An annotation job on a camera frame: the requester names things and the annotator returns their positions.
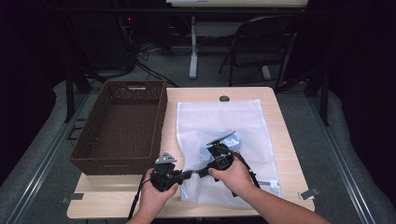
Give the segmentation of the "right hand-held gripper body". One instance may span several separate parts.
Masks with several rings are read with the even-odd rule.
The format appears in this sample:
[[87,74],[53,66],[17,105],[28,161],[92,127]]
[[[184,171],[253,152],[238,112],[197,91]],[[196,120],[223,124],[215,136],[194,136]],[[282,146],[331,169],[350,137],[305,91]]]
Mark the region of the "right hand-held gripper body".
[[214,168],[216,170],[227,170],[233,164],[233,152],[222,143],[227,137],[234,134],[234,131],[216,138],[207,143],[207,150],[213,157],[213,161],[207,165],[207,168]]

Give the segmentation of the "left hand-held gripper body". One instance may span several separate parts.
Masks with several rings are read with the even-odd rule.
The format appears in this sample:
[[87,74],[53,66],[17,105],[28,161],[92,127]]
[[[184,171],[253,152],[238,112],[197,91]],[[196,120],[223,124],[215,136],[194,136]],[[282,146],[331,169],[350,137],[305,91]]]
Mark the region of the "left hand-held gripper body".
[[167,191],[174,184],[183,183],[183,174],[176,170],[176,162],[171,154],[164,152],[154,164],[154,170],[151,174],[151,184],[158,191]]

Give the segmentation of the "white mesh laundry bag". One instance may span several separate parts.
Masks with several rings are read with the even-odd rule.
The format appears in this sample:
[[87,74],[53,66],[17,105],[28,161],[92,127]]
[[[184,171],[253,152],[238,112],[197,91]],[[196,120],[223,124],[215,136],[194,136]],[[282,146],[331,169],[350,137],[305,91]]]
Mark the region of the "white mesh laundry bag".
[[257,178],[260,188],[279,197],[280,183],[271,136],[259,99],[248,101],[177,104],[177,141],[185,171],[197,172],[214,159],[207,143],[237,131],[238,150]]

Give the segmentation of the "brown woven basket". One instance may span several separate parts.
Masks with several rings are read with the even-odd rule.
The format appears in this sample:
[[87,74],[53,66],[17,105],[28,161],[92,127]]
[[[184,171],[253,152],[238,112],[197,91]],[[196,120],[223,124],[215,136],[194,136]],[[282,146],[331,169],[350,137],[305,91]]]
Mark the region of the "brown woven basket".
[[70,161],[85,175],[141,175],[158,158],[167,108],[163,81],[108,81]]

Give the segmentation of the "person's right hand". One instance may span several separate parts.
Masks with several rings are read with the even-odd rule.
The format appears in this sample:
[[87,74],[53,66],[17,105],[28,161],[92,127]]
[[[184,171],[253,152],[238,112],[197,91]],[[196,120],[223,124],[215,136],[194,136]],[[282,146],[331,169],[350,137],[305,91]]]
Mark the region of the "person's right hand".
[[240,154],[233,155],[233,164],[224,171],[209,168],[208,172],[214,178],[223,182],[223,184],[234,194],[243,198],[250,189],[254,189],[248,168],[240,160]]

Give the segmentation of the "person's left hand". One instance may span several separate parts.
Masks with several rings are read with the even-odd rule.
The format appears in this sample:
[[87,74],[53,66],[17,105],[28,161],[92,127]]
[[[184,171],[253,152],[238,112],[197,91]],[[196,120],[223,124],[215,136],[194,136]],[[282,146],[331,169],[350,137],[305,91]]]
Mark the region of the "person's left hand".
[[148,169],[148,173],[145,176],[145,183],[141,189],[141,199],[139,204],[139,209],[136,215],[143,215],[149,217],[156,217],[163,210],[163,207],[169,199],[171,199],[178,190],[178,184],[174,184],[167,191],[158,191],[155,189],[151,181],[151,174],[153,172],[152,168]]

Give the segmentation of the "grey metal table clip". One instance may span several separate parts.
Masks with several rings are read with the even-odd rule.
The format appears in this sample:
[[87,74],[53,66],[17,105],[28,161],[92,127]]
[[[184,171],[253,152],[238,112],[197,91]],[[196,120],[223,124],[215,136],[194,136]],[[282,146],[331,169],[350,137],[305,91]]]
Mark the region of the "grey metal table clip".
[[60,202],[61,203],[71,203],[72,201],[75,200],[82,200],[83,199],[84,194],[83,193],[71,193],[69,195],[64,195]]
[[315,197],[319,194],[320,194],[320,190],[318,188],[312,188],[304,192],[299,192],[298,196],[302,200],[314,200]]

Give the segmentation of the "white desk leg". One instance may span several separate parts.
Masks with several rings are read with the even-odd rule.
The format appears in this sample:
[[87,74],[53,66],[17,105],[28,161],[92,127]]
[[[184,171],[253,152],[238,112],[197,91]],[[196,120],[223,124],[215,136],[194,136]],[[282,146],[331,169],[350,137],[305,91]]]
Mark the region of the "white desk leg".
[[197,54],[197,37],[196,37],[196,19],[191,18],[191,63],[189,78],[197,78],[198,54]]

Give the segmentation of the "black folding chair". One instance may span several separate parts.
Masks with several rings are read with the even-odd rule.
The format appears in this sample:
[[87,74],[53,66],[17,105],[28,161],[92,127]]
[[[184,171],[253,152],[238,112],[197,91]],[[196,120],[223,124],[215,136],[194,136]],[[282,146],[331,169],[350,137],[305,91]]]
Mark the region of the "black folding chair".
[[235,68],[278,65],[276,87],[282,81],[282,70],[293,37],[297,34],[299,20],[292,15],[259,16],[243,22],[233,35],[227,39],[228,50],[219,68],[229,65],[229,86],[251,83],[234,81]]

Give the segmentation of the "black metal stand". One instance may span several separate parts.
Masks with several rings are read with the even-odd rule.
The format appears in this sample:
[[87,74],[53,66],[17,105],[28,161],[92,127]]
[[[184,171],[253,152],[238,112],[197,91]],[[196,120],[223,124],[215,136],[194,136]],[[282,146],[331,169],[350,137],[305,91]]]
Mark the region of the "black metal stand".
[[88,79],[93,78],[100,83],[106,83],[107,79],[96,72],[83,66],[71,66],[65,77],[67,114],[65,122],[68,122],[75,114],[74,87],[83,94],[92,91],[92,86]]
[[308,84],[304,89],[307,97],[315,97],[320,92],[319,116],[323,123],[328,126],[328,103],[330,76],[324,69],[314,69],[308,73]]

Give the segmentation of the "black computer case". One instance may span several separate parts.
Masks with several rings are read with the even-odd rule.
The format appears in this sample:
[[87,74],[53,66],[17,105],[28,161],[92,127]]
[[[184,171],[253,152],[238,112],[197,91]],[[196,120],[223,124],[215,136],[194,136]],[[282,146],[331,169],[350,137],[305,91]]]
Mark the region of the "black computer case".
[[74,16],[73,21],[93,69],[134,70],[134,57],[113,16],[81,14]]

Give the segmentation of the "metal floor rail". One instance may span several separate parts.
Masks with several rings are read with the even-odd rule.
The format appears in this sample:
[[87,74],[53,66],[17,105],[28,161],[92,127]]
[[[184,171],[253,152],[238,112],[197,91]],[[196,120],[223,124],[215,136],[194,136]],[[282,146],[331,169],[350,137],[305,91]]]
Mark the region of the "metal floor rail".
[[349,166],[347,165],[341,148],[339,147],[334,135],[332,134],[331,128],[325,124],[320,116],[319,105],[316,99],[313,97],[307,97],[306,100],[314,113],[314,117],[316,118],[320,129],[324,132],[324,135],[326,136],[326,139],[330,145],[330,152],[332,154],[333,163],[343,181],[348,197],[354,205],[355,211],[361,221],[361,224],[377,224],[370,208],[368,207],[367,202],[363,198],[361,190],[358,187]]
[[0,188],[0,198],[6,195],[14,203],[4,208],[10,212],[0,224],[21,224],[89,98],[89,94],[75,98],[75,112],[68,121],[65,121],[66,115],[61,114],[66,107],[57,100],[49,119]]

